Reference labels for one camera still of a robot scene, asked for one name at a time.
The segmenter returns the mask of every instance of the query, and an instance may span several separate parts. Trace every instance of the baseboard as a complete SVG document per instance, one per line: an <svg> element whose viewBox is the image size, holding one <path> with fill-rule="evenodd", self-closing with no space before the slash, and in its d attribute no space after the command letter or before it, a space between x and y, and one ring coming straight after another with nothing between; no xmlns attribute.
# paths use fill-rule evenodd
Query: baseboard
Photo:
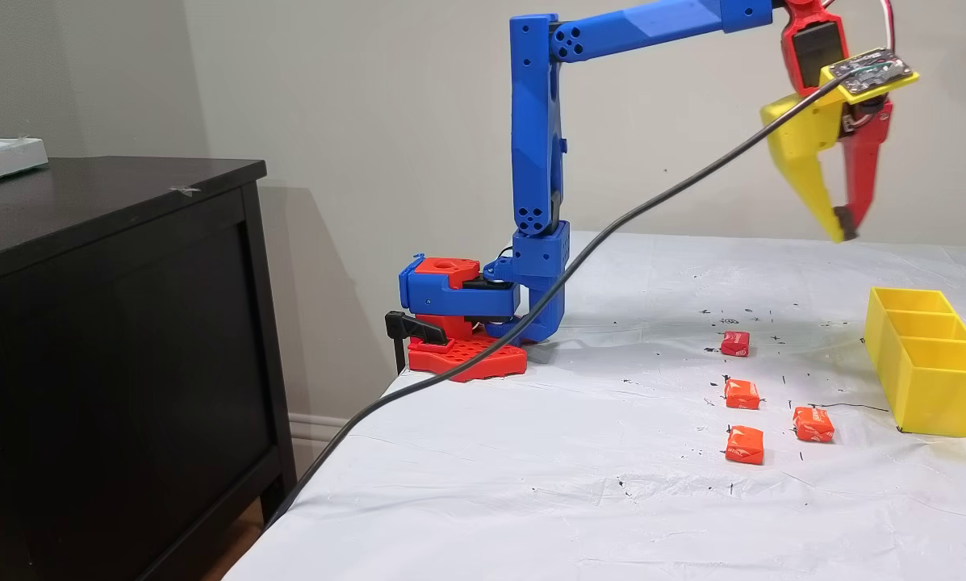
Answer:
<svg viewBox="0 0 966 581"><path fill-rule="evenodd" d="M346 420L341 418L290 413L292 453L295 456L295 468L298 474L303 474L310 467L310 463L317 458L328 441L335 437L339 428L345 423Z"/></svg>
<svg viewBox="0 0 966 581"><path fill-rule="evenodd" d="M307 416L306 413L290 413L290 430L294 439L309 439L328 444L339 428L346 423L340 418Z"/></svg>

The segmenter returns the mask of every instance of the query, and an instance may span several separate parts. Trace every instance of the dark wooden cabinet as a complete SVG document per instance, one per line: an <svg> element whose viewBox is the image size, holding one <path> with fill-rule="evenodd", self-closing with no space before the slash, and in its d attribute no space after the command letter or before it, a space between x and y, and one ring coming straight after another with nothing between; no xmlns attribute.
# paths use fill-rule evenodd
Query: dark wooden cabinet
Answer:
<svg viewBox="0 0 966 581"><path fill-rule="evenodd" d="M197 579L295 484L262 161L0 180L0 581Z"/></svg>

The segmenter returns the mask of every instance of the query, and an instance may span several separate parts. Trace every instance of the yellow box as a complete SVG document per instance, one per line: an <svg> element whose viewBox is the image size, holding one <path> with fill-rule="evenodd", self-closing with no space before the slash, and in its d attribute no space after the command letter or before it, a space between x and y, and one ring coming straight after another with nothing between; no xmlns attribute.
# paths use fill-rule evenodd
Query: yellow box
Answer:
<svg viewBox="0 0 966 581"><path fill-rule="evenodd" d="M870 290L866 345L904 433L966 437L966 326L936 290Z"/></svg>

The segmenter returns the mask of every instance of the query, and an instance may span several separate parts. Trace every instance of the robotic arm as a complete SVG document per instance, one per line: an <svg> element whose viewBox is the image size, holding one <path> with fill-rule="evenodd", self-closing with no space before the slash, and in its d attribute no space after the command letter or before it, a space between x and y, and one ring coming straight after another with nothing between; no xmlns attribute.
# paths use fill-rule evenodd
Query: robotic arm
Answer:
<svg viewBox="0 0 966 581"><path fill-rule="evenodd" d="M520 286L528 288L532 307L564 271L570 224L560 217L562 159L568 152L561 132L558 82L563 63L714 31L731 33L767 25L773 22L775 7L786 8L790 15L782 48L796 94L764 107L763 121L770 123L825 81L822 69L848 57L841 19L826 11L821 0L661 0L572 22L561 22L557 15L512 18L512 217L516 224L512 254L501 255L482 269L477 261L417 255L404 269L402 306L423 324L443 328L447 337L446 345L412 338L410 367L442 372L485 349L515 324ZM915 73L891 52L860 61L859 66L863 67L860 73L867 72L854 78L867 86L865 90L848 87L855 81L847 81L855 93L829 103L825 97L770 139L778 169L839 242L854 238L873 199L877 150L892 114L886 91L915 81ZM845 144L849 203L832 209L816 154L839 139ZM564 305L564 294L557 294L520 338L550 337L561 323ZM476 365L469 371L472 374L456 379L524 371L525 352L504 349L487 358L493 365Z"/></svg>

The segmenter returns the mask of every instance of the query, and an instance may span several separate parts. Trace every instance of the wooden floor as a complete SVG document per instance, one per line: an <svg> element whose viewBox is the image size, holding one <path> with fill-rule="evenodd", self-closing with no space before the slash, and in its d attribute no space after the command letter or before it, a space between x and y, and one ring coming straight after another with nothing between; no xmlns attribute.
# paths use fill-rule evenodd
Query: wooden floor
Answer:
<svg viewBox="0 0 966 581"><path fill-rule="evenodd" d="M238 562L239 558L242 558L242 555L246 554L250 547L253 547L253 543L257 541L257 536L263 528L264 517L261 517L261 501L258 500L256 503L250 504L249 508L246 508L246 512L242 512L239 520L232 523L228 532L224 534L224 540L221 541L220 558L217 558L217 562L203 575L201 581L220 581L224 574L228 573L228 570L232 569L232 566Z"/></svg>

